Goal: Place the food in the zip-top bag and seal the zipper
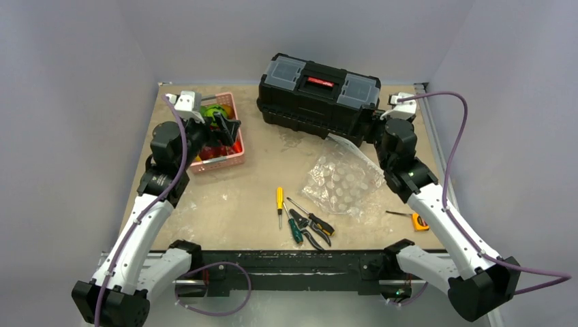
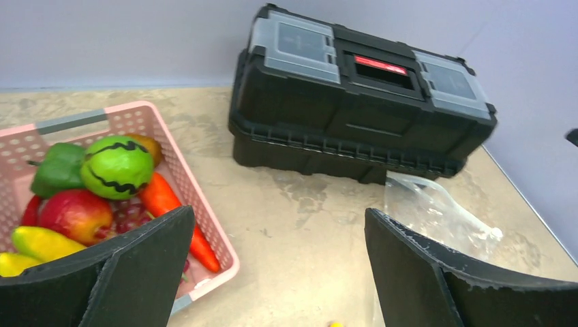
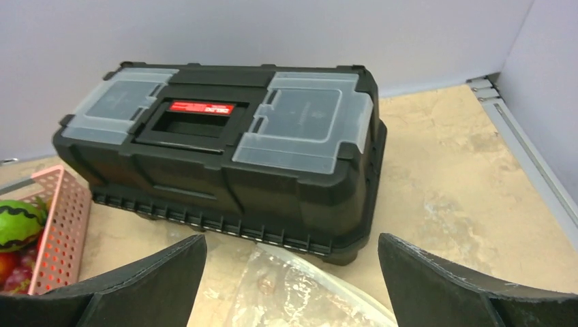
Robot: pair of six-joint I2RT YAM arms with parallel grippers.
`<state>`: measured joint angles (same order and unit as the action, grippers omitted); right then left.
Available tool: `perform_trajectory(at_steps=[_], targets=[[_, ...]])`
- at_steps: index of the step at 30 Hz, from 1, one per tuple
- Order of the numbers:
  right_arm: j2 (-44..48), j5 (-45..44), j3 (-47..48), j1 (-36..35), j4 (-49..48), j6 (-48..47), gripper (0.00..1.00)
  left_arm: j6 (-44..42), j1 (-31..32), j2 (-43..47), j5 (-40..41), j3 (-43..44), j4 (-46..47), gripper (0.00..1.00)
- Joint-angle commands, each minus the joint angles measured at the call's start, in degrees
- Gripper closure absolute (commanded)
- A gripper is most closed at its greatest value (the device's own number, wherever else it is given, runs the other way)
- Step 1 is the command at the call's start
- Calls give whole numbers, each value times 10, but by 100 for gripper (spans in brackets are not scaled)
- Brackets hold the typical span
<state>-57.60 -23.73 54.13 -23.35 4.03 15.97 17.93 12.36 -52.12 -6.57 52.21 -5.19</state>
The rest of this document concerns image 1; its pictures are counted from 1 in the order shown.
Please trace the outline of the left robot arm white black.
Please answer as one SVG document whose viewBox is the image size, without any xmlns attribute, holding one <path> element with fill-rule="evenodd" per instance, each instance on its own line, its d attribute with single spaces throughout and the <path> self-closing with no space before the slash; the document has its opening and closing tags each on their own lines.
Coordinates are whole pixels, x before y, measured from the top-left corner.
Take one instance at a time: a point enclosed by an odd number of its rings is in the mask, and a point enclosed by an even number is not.
<svg viewBox="0 0 578 327">
<path fill-rule="evenodd" d="M 184 240 L 174 241 L 152 266 L 144 264 L 189 183 L 186 170 L 206 146 L 232 146 L 240 125 L 216 114 L 200 121 L 176 117 L 154 128 L 130 218 L 91 280 L 73 287 L 72 299 L 87 323 L 143 326 L 153 299 L 173 281 L 209 280 L 200 245 Z"/>
</svg>

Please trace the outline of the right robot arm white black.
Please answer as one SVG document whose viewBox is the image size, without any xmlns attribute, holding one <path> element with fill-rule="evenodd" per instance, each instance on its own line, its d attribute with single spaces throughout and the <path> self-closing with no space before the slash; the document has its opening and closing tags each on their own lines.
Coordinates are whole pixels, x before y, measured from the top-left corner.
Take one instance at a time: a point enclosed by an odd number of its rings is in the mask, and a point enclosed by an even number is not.
<svg viewBox="0 0 578 327">
<path fill-rule="evenodd" d="M 443 194 L 434 173 L 416 157 L 411 122 L 388 119 L 377 124 L 374 147 L 384 179 L 401 201 L 419 214 L 442 243 L 450 260 L 408 240 L 390 246 L 382 267 L 391 277 L 409 273 L 444 292 L 456 312 L 474 322 L 510 301 L 519 281 L 519 262 L 501 256 L 465 221 Z"/>
</svg>

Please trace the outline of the pink plastic basket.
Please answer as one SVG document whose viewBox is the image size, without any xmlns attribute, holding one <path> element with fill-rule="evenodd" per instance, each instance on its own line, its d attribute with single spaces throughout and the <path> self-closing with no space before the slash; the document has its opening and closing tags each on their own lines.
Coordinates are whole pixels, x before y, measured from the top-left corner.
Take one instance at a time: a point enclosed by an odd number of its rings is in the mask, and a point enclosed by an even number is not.
<svg viewBox="0 0 578 327">
<path fill-rule="evenodd" d="M 238 110 L 235 104 L 234 95 L 231 92 L 216 93 L 204 96 L 203 106 L 221 106 L 227 109 L 231 119 L 238 118 Z M 208 172 L 237 166 L 245 162 L 245 144 L 241 130 L 237 133 L 237 139 L 232 146 L 205 147 L 199 156 L 190 165 L 189 170 L 194 174 Z"/>
</svg>

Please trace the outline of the red toy pomegranate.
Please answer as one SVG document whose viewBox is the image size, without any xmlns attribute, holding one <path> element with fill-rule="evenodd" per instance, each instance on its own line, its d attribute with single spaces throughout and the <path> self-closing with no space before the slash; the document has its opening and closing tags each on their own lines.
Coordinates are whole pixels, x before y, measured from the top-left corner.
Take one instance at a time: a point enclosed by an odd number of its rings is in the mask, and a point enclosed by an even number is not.
<svg viewBox="0 0 578 327">
<path fill-rule="evenodd" d="M 200 161 L 205 161 L 234 155 L 236 153 L 235 149 L 231 146 L 205 146 L 199 153 L 198 157 Z"/>
</svg>

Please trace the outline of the clear zip top bag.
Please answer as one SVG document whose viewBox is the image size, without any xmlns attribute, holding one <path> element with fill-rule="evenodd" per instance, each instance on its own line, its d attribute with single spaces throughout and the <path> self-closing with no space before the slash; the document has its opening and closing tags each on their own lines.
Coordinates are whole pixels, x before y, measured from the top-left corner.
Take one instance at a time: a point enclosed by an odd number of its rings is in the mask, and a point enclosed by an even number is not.
<svg viewBox="0 0 578 327">
<path fill-rule="evenodd" d="M 366 198 L 383 183 L 376 163 L 351 141 L 329 134 L 301 193 L 326 213 L 359 217 Z"/>
</svg>

